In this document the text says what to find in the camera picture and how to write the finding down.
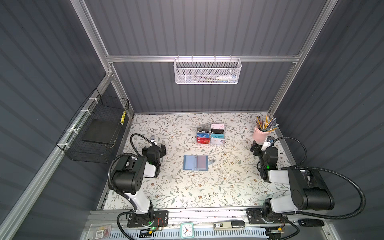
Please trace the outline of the blue leather card holder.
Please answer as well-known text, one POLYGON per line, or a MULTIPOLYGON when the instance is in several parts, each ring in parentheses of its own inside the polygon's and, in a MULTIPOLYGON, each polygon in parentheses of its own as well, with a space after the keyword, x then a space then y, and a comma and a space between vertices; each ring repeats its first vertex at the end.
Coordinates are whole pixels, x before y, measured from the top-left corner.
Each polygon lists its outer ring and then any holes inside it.
POLYGON ((214 164, 216 160, 210 159, 205 155, 184 155, 183 170, 184 171, 208 171, 209 166, 214 164))

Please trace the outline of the clear acrylic card display stand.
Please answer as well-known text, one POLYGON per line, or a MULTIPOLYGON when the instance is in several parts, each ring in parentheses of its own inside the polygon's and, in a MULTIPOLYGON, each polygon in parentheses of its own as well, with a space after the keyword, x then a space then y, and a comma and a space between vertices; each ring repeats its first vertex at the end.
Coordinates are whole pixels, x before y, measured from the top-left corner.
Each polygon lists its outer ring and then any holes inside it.
POLYGON ((224 145, 226 143, 226 125, 220 123, 197 125, 196 142, 200 145, 224 145))

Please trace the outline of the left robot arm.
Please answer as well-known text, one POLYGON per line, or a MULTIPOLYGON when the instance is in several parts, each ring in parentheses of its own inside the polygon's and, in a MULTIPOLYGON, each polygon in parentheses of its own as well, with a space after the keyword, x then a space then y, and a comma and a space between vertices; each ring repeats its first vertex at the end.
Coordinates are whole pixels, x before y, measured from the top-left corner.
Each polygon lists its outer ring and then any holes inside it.
POLYGON ((145 178, 157 178, 161 171, 161 158, 166 146, 151 145, 142 149, 142 156, 123 153, 116 156, 109 166, 109 188, 122 196, 133 206, 133 213, 152 219, 154 207, 141 190, 145 178))

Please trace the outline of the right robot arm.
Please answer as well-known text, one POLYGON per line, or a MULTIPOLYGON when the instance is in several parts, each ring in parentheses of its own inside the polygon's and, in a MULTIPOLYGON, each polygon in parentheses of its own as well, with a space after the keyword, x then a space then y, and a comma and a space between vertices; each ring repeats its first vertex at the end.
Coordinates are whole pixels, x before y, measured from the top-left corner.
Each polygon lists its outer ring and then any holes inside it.
POLYGON ((261 215, 264 218, 299 210, 332 210, 335 200, 318 170, 299 170, 297 165, 278 169, 278 149, 275 138, 266 137, 264 142, 253 140, 250 151, 259 157, 257 169, 267 183, 288 185, 290 193, 281 199, 266 199, 261 215))

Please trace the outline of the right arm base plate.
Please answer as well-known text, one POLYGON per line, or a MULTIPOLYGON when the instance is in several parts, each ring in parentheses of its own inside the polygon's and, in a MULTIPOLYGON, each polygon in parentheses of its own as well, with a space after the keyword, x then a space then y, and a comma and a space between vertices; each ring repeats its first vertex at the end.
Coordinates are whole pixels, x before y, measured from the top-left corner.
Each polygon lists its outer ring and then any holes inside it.
POLYGON ((262 208, 246 209, 249 224, 282 224, 285 225, 286 220, 280 213, 267 212, 262 208))

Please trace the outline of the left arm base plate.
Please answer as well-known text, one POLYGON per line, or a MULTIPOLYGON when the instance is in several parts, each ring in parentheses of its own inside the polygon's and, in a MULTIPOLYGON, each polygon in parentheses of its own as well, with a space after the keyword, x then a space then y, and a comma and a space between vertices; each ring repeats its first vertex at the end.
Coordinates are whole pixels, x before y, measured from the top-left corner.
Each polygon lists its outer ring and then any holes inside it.
POLYGON ((154 211, 147 214, 129 214, 127 216, 128 228, 141 227, 167 227, 169 211, 154 211))

